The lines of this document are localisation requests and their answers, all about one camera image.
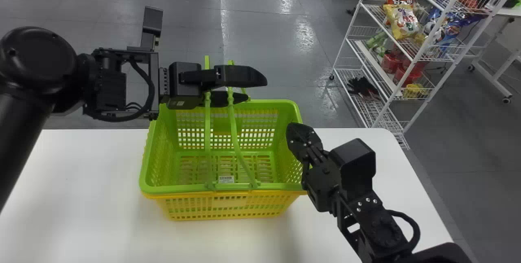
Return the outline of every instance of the shelf rack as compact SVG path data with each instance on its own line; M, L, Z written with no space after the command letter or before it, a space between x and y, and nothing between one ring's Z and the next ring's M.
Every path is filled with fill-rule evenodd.
M359 0L348 31L344 36L344 40L342 40L330 76L331 79L336 76L338 81L340 81L350 99L350 103L352 103L365 127L388 129L395 135L396 140L400 143L402 148L405 149L409 148L409 144L404 137L404 133L419 117L441 85L443 85L454 71L456 65L464 57L474 57L482 53L483 46L475 46L474 44L506 0L426 1L430 3L432 7L441 10L441 15L424 42L416 42L412 38L402 40L394 39L391 29L385 24L386 16L382 8L385 0ZM367 25L354 25L360 11L368 14L373 22L371 23L364 20L364 23ZM424 9L415 12L420 22L422 22L428 14L428 11ZM434 34L448 13L480 14L484 17L484 22L467 43L456 39L448 46L433 44ZM404 56L411 61L411 64L407 67L406 72L398 83L393 81L393 75L384 72L380 66L380 57L376 55L374 51L367 48L365 44L368 39L381 32L385 32L387 37L403 52ZM354 57L344 57L344 48L347 47L349 47L351 55L354 53ZM420 78L415 81L414 86L403 87L405 79L409 76L418 61L437 61L450 64L450 67L436 85L432 83L425 74L422 74ZM364 99L348 92L348 81L354 77L362 76L365 76L372 82L376 89L378 89L381 100ZM397 100L415 101L415 103L419 104L418 110L410 120L399 121L393 111L391 111L391 102Z

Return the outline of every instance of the stacked baskets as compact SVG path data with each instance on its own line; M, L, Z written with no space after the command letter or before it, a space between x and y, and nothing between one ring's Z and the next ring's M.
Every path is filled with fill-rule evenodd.
M205 58L205 68L210 66ZM273 217L299 196L302 165L285 129L301 123L290 100L169 110L151 122L140 187L174 220Z

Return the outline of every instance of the black cable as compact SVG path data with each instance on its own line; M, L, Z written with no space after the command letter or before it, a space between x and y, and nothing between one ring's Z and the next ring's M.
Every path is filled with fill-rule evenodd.
M138 111L131 115L127 116L111 116L111 115L104 115L99 112L90 110L88 106L85 107L84 113L86 115L89 115L91 118L94 118L95 120L101 120L104 122L110 122L110 123L119 123L119 122L126 122L130 120L135 120L136 118L139 118L143 114L147 113L151 107L152 103L154 102L154 96L155 96L155 88L154 83L151 81L150 77L143 71L141 68L139 68L138 64L136 64L136 61L134 59L129 59L128 61L132 68L136 70L136 72L147 82L149 85L149 96L147 97L147 101L145 102L145 105L141 107Z
M478 23L479 23L479 21L476 22L476 24L474 24L474 26L472 26L472 28L468 31L467 36L465 36L465 38L463 38L463 40L461 40L456 47L460 46L465 40L467 40L469 35L472 33L472 30L474 30L474 28L478 25Z
M413 237L411 238L410 241L407 242L406 249L404 250L405 252L412 252L414 250L414 248L416 248L416 245L418 244L418 242L420 241L420 227L418 226L417 222L415 222L414 219L410 218L405 213L394 211L394 210L389 210L389 209L387 209L387 212L392 216L399 217L399 218L405 220L405 222L410 224L411 227L413 228Z
M129 107L131 105L134 105L134 106L139 107L139 108L143 107L142 105L140 105L137 102L129 102L129 103L127 103L127 105L125 105L125 107Z

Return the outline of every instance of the green plastic basket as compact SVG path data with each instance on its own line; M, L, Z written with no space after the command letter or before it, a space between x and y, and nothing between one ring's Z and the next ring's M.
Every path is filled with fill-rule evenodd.
M161 105L145 147L140 175L143 193L302 191L302 165L288 150L285 139L286 126L302 122L297 105L290 100L250 100L233 105L235 125L229 111L230 107L169 110ZM234 133L239 153L233 144ZM225 179L227 183L220 183L224 176L233 176L234 182Z

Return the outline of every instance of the blue snack bag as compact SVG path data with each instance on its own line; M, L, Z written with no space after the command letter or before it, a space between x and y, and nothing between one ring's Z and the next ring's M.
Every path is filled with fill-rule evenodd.
M425 36L428 36L432 28L441 16L441 11L433 7L427 17L427 22L423 28ZM482 15L469 15L467 13L448 13L439 29L434 33L432 45L440 46L439 52L437 48L430 48L428 56L443 57L448 51L448 46L452 40L460 34L461 28L478 22L484 18Z

